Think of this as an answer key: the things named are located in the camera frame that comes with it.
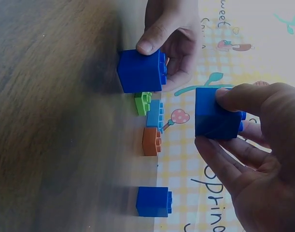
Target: toy building block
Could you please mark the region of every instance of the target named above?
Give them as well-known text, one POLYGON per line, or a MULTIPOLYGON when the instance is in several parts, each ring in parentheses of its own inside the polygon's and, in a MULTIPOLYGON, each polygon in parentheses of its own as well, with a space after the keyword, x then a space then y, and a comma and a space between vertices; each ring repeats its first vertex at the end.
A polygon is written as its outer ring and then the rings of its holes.
POLYGON ((136 208, 140 217, 167 218, 172 213, 168 187, 139 187, 136 208))
POLYGON ((157 127, 163 133, 164 108, 160 100, 152 100, 151 110, 147 113, 146 127, 157 127))
POLYGON ((134 99, 136 102, 138 114, 140 116, 145 116, 146 113, 151 110, 150 103, 152 101, 152 93, 151 92, 136 93, 134 95, 134 99))
POLYGON ((125 93, 161 91, 167 83, 166 56, 160 50, 150 56, 122 51, 117 73, 125 93))
POLYGON ((144 128, 142 146, 145 156, 157 156, 161 152, 160 132, 156 127, 144 128))
POLYGON ((223 109, 215 98, 217 88, 196 88, 195 134, 210 139, 233 139, 243 130, 245 112, 223 109))

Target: teal leaf illustration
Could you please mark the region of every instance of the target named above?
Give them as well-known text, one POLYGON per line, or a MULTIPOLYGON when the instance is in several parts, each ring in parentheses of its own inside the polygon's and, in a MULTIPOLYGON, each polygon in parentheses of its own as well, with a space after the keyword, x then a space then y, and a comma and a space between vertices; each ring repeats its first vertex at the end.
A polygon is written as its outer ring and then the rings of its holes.
POLYGON ((210 74, 209 79, 206 81, 204 86, 209 86, 211 82, 220 81, 223 78, 224 74, 221 72, 213 72, 210 74))
POLYGON ((168 125, 169 125, 169 126, 172 126, 172 125, 174 125, 174 124, 175 124, 175 122, 173 122, 172 119, 169 119, 169 120, 168 120, 168 125))
POLYGON ((289 34, 291 34, 291 35, 294 34, 293 28, 291 28, 291 27, 289 26, 289 24, 287 24, 287 32, 288 32, 289 34))

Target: wood grain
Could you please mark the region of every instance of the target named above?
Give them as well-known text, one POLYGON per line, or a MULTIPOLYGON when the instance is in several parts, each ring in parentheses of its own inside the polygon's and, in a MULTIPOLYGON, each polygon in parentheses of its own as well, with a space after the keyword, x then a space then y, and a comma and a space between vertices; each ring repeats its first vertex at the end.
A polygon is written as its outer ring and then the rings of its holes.
POLYGON ((145 1, 125 4, 0 0, 0 232, 152 231, 135 199, 157 158, 116 74, 145 1))

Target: printed word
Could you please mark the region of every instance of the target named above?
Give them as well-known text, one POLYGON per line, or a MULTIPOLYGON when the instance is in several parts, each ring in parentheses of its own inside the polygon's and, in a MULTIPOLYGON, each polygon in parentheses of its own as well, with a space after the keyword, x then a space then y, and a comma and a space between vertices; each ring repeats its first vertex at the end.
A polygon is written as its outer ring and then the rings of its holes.
MULTIPOLYGON (((210 169, 210 167, 207 165, 204 168, 204 175, 206 178, 213 180, 214 178, 216 178, 216 175, 214 174, 213 176, 209 176, 208 175, 208 169, 210 169)), ((208 199, 211 200, 213 203, 215 203, 215 207, 211 207, 210 210, 212 210, 213 213, 211 213, 211 217, 213 217, 213 222, 211 223, 211 226, 213 226, 213 232, 223 232, 225 231, 225 226, 221 225, 221 219, 222 219, 222 213, 220 211, 220 207, 219 207, 219 201, 221 199, 223 199, 223 196, 219 196, 218 194, 222 193, 224 190, 224 186, 222 183, 209 183, 209 182, 204 182, 204 181, 200 181, 200 180, 195 180, 195 179, 191 179, 194 182, 197 182, 199 184, 203 184, 205 185, 205 187, 207 188, 207 190, 211 193, 213 193, 214 195, 208 196, 208 199)))
POLYGON ((225 21, 225 0, 221 0, 220 3, 221 3, 221 8, 223 10, 219 11, 219 21, 220 22, 218 23, 218 27, 220 25, 225 25, 225 24, 230 26, 231 24, 229 24, 228 22, 225 21))

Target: light blue lego brick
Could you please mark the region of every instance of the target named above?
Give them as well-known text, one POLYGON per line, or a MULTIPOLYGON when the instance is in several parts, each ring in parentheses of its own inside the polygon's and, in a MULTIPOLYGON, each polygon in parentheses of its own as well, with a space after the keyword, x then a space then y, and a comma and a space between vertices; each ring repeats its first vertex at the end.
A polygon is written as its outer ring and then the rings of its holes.
POLYGON ((168 187, 139 187, 136 209, 140 217, 167 218, 172 213, 168 187))
POLYGON ((233 139, 243 130, 245 112, 230 112, 223 109, 215 99, 217 88, 196 89, 195 132, 196 136, 210 139, 233 139))
POLYGON ((146 127, 157 127, 163 133, 164 108, 160 100, 152 100, 151 110, 147 113, 146 127))
POLYGON ((159 105, 159 120, 158 120, 158 131, 163 134, 163 121, 164 121, 165 111, 163 108, 163 103, 159 105))
POLYGON ((156 92, 167 83, 166 55, 144 56, 136 50, 120 53, 117 73, 125 93, 156 92))

